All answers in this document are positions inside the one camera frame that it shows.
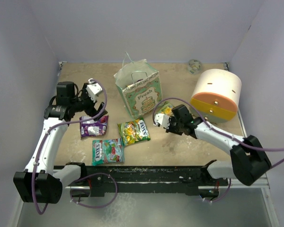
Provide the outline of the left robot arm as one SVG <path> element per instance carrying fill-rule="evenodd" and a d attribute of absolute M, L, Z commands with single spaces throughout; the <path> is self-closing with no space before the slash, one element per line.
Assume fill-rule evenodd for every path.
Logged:
<path fill-rule="evenodd" d="M 104 88 L 95 79 L 89 79 L 82 89 L 71 81 L 59 82 L 56 95 L 44 111 L 42 133 L 28 164 L 15 172 L 14 185 L 23 202 L 56 204 L 62 191 L 72 182 L 84 185 L 88 180 L 84 163 L 70 162 L 58 172 L 54 163 L 61 140 L 76 113 L 84 112 L 91 120 L 107 113 L 106 102 L 95 107 L 98 95 Z"/>

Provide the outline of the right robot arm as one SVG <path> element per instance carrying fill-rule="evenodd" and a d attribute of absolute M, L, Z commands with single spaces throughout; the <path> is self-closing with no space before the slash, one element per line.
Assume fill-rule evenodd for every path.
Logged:
<path fill-rule="evenodd" d="M 202 117 L 194 118 L 186 106 L 172 109 L 172 116 L 157 114 L 155 122 L 166 132 L 185 134 L 219 148 L 231 157 L 231 161 L 212 161 L 201 173 L 201 180 L 212 185 L 219 178 L 235 178 L 246 186 L 272 168 L 272 164 L 255 136 L 234 135 L 207 122 Z"/>

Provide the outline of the green Fox's bag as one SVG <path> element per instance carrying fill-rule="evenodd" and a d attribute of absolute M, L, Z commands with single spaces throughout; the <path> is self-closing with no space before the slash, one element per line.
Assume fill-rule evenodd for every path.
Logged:
<path fill-rule="evenodd" d="M 151 140 L 143 117 L 130 122 L 119 123 L 117 126 L 125 146 Z"/>
<path fill-rule="evenodd" d="M 169 101 L 165 101 L 159 108 L 158 110 L 156 110 L 155 114 L 166 114 L 168 116 L 172 116 L 172 109 L 175 106 L 169 102 Z"/>

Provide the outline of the purple snack bag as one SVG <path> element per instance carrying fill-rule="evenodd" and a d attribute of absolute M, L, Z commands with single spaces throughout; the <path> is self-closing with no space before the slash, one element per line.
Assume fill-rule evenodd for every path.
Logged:
<path fill-rule="evenodd" d="M 108 119 L 109 116 L 105 115 L 100 117 L 98 120 L 80 122 L 80 136 L 84 138 L 105 135 Z"/>

